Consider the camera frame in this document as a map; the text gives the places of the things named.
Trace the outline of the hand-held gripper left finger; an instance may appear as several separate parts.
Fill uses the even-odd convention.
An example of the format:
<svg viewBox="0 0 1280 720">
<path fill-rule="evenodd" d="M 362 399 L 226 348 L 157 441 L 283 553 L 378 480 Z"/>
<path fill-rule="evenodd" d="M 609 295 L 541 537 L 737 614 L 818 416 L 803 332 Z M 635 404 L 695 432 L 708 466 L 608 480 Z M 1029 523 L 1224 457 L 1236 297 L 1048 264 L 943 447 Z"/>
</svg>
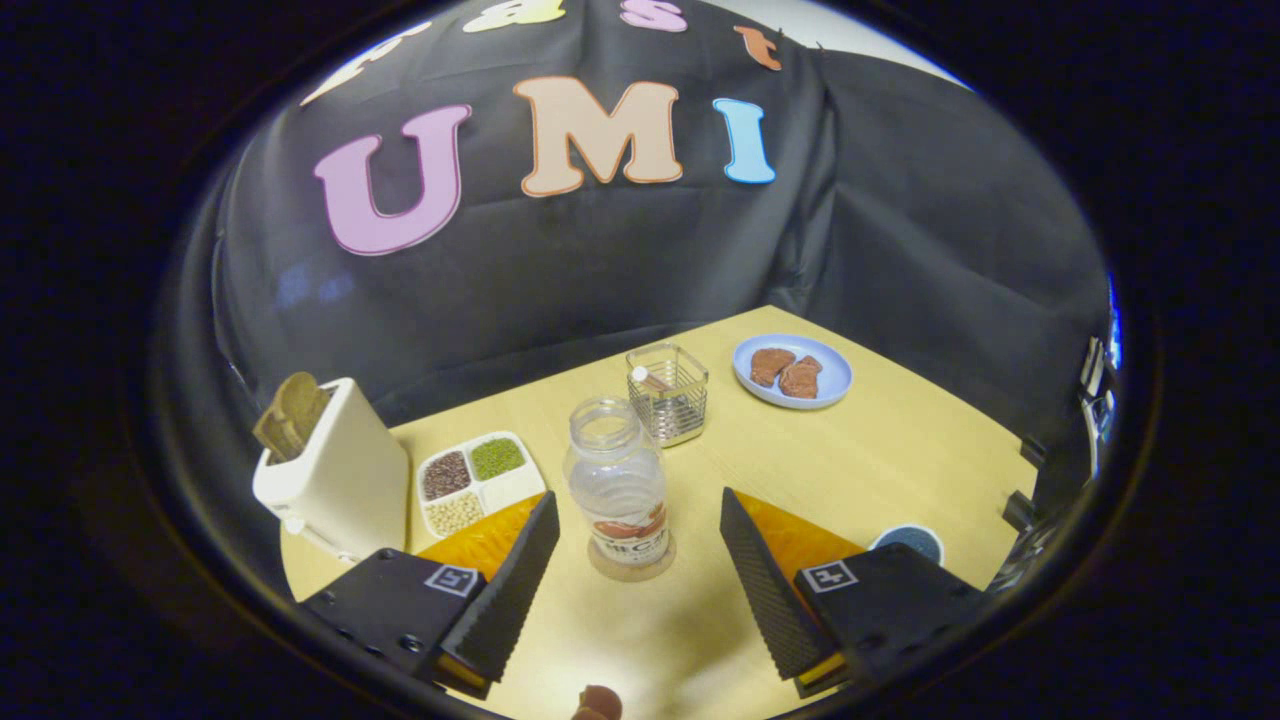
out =
<svg viewBox="0 0 1280 720">
<path fill-rule="evenodd" d="M 421 553 L 378 550 L 302 606 L 404 675 L 485 700 L 559 537 L 556 495 L 543 492 Z"/>
</svg>

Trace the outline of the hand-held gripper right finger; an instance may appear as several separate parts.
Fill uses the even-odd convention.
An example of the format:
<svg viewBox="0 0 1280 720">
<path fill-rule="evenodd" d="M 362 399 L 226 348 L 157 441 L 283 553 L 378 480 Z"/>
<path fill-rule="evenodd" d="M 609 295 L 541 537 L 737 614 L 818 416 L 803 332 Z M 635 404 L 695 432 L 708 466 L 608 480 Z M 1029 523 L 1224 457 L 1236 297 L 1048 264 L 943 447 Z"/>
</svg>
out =
<svg viewBox="0 0 1280 720">
<path fill-rule="evenodd" d="M 986 605 L 908 544 L 864 550 L 737 489 L 722 495 L 719 533 L 777 673 L 803 697 L 895 674 Z"/>
</svg>

